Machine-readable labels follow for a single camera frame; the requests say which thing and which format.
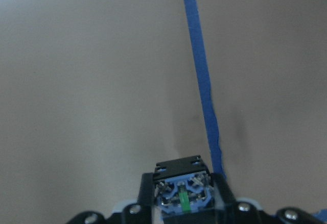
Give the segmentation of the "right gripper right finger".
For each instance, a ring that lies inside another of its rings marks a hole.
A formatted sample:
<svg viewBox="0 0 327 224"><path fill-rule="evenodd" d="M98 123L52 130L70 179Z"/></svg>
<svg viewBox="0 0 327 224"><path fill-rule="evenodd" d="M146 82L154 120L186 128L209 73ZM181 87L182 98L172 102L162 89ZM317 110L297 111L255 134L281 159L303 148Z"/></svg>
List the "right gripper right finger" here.
<svg viewBox="0 0 327 224"><path fill-rule="evenodd" d="M211 173L211 181L216 223L253 223L251 203L238 201L221 174Z"/></svg>

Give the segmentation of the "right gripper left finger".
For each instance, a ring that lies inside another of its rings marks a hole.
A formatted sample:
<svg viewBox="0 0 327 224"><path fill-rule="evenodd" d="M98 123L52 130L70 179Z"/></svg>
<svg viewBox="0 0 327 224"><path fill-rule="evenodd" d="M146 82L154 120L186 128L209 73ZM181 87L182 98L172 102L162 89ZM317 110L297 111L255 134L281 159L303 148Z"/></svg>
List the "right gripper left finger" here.
<svg viewBox="0 0 327 224"><path fill-rule="evenodd" d="M154 223L154 179L156 173L142 174L137 199L122 211L122 223Z"/></svg>

